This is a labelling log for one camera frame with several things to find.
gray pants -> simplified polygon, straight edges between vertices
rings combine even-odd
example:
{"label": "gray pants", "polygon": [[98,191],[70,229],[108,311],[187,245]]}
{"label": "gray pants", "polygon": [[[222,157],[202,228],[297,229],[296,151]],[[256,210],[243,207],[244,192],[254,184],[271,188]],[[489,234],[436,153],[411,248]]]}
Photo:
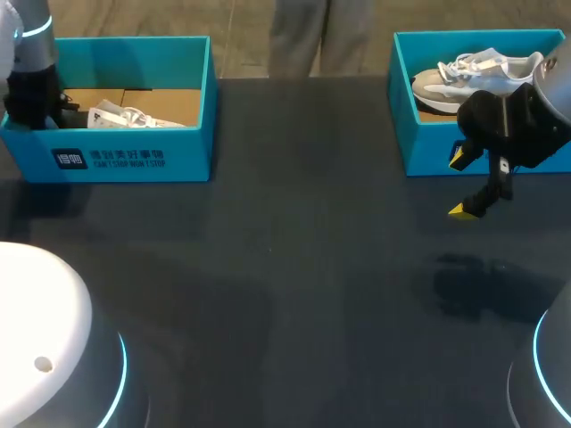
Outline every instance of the gray pants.
{"label": "gray pants", "polygon": [[269,76],[307,77],[321,47],[322,75],[360,71],[373,0],[276,0],[269,35]]}

cardboard box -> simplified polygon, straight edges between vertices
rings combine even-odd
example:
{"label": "cardboard box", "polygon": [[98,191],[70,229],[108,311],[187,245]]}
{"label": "cardboard box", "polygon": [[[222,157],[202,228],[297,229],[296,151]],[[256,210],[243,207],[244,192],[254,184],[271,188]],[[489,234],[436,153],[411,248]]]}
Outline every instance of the cardboard box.
{"label": "cardboard box", "polygon": [[[448,168],[452,146],[455,141],[463,140],[464,136],[454,117],[418,111],[410,78],[422,70],[435,68],[439,61],[453,61],[459,54],[476,53],[489,47],[508,56],[527,56],[535,51],[546,55],[564,38],[558,29],[395,33],[388,96],[407,175],[489,173],[485,156],[461,172]],[[535,169],[518,170],[518,173],[523,172],[571,172],[571,144]]]}
{"label": "cardboard box", "polygon": [[208,37],[57,39],[62,86],[82,111],[102,99],[133,102],[187,128],[22,132],[0,136],[31,183],[207,181],[218,83]]}

black tabletop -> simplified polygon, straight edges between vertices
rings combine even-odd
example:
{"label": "black tabletop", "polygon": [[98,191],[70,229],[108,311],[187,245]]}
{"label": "black tabletop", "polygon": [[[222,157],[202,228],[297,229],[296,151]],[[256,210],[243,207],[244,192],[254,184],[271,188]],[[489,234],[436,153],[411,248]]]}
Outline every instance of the black tabletop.
{"label": "black tabletop", "polygon": [[571,273],[571,177],[406,178],[384,78],[220,82],[212,181],[22,185],[4,239],[82,275],[153,427],[509,427],[510,361]]}

glowing blue ring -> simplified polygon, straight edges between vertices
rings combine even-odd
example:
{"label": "glowing blue ring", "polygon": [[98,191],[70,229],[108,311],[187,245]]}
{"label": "glowing blue ring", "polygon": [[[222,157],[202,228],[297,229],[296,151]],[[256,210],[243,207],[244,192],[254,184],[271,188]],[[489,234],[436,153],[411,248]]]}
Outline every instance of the glowing blue ring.
{"label": "glowing blue ring", "polygon": [[44,31],[49,29],[51,25],[52,25],[52,16],[50,15],[50,17],[47,19],[47,22],[44,25],[42,25],[38,29],[31,29],[30,31],[24,31],[23,33],[21,33],[21,36],[22,37],[35,36],[36,34],[43,33]]}
{"label": "glowing blue ring", "polygon": [[109,407],[109,410],[107,411],[107,415],[105,415],[103,421],[101,421],[101,423],[97,425],[97,428],[104,428],[107,425],[107,423],[109,423],[109,420],[112,418],[115,409],[119,405],[119,401],[121,400],[121,395],[123,394],[123,390],[125,389],[125,381],[127,380],[127,350],[125,349],[125,343],[123,342],[123,338],[121,337],[121,335],[119,335],[119,340],[121,342],[121,349],[123,351],[123,371],[121,373],[121,382],[119,383],[119,389],[117,390],[117,395],[115,396],[115,399],[111,404],[111,407]]}
{"label": "glowing blue ring", "polygon": [[545,393],[547,394],[547,396],[550,398],[551,403],[553,403],[553,406],[555,406],[555,408],[559,411],[559,413],[565,417],[565,419],[571,424],[571,416],[569,416],[567,414],[567,412],[563,409],[563,407],[557,402],[557,400],[555,399],[555,397],[553,396],[553,394],[550,391],[549,386],[547,386],[547,383],[545,382],[545,378],[543,377],[543,373],[542,370],[539,367],[539,360],[537,359],[537,336],[539,334],[539,327],[542,325],[542,321],[545,318],[545,316],[547,315],[547,312],[545,312],[542,316],[542,319],[539,320],[539,323],[537,324],[537,327],[535,327],[535,334],[534,334],[534,363],[535,363],[535,370],[537,371],[537,376],[539,377],[539,382],[542,384],[543,390],[545,391]]}

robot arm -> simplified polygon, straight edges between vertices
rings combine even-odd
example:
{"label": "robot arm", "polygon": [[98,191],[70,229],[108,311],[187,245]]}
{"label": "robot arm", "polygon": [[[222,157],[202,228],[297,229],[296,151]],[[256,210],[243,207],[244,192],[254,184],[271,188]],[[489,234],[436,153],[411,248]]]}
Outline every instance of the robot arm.
{"label": "robot arm", "polygon": [[45,129],[46,119],[62,122],[52,16],[47,0],[0,0],[0,78],[7,78],[4,105],[11,121]]}
{"label": "robot arm", "polygon": [[511,176],[519,167],[535,168],[571,141],[571,40],[565,40],[534,71],[534,83],[507,97],[474,93],[458,111],[466,137],[452,151],[450,167],[463,170],[488,152],[490,176],[450,215],[481,218],[500,198],[513,197]]}

